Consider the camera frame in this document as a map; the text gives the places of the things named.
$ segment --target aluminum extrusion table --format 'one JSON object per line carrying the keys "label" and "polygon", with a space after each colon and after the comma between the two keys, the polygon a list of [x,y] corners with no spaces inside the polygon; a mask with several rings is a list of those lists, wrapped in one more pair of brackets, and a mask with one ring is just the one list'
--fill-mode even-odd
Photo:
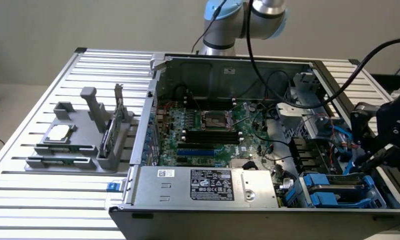
{"label": "aluminum extrusion table", "polygon": [[[103,49],[86,49],[71,55],[0,151],[0,239],[123,239],[103,210],[106,184],[126,176],[137,120],[151,79],[150,57],[147,52]],[[348,60],[320,60],[342,85],[356,66]],[[25,157],[31,155],[33,145],[54,119],[55,103],[69,101],[74,109],[87,109],[79,91],[89,86],[97,88],[97,102],[105,104],[106,110],[113,110],[115,83],[122,84],[123,103],[135,115],[117,173],[62,175],[46,171],[39,174],[25,172]],[[392,100],[365,71],[345,94],[353,104],[381,105]],[[373,120],[369,126],[376,131]],[[388,239],[393,235],[378,234],[372,238],[382,236]]]}

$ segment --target gray wall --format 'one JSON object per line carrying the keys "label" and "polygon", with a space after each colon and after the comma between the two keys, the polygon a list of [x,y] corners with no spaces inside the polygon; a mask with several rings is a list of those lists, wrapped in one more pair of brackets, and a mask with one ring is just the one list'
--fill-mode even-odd
{"label": "gray wall", "polygon": [[[205,1],[0,0],[0,83],[47,85],[75,47],[187,52]],[[288,7],[284,33],[254,40],[254,54],[361,59],[400,37],[400,0],[288,0]],[[366,69],[392,73],[398,65],[400,45]]]}

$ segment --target power supply label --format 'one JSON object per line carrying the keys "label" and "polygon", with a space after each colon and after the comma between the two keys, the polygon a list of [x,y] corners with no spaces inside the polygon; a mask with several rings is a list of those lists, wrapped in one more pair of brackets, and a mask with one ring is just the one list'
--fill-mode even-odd
{"label": "power supply label", "polygon": [[229,170],[190,170],[190,192],[191,200],[201,201],[233,201],[234,190],[231,182],[231,171]]}

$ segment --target floor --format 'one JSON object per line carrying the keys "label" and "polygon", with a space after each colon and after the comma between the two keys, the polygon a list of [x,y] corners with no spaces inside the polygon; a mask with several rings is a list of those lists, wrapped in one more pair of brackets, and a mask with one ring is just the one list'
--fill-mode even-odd
{"label": "floor", "polygon": [[3,142],[10,138],[46,88],[43,85],[0,84],[0,138]]}

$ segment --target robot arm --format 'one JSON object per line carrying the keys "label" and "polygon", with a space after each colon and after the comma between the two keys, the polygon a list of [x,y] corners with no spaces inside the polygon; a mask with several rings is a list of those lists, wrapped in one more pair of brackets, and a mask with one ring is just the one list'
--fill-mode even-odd
{"label": "robot arm", "polygon": [[[368,121],[376,117],[377,136],[372,136]],[[365,154],[354,161],[352,172],[366,172],[384,164],[400,170],[400,96],[380,107],[358,102],[350,112],[353,141]]]}
{"label": "robot arm", "polygon": [[206,32],[198,52],[201,55],[230,56],[235,54],[235,39],[242,39],[246,35],[246,11],[251,11],[250,38],[275,37],[285,27],[288,10],[284,0],[249,0],[251,8],[242,0],[226,0],[223,3],[222,1],[207,0],[205,4],[203,29]]}

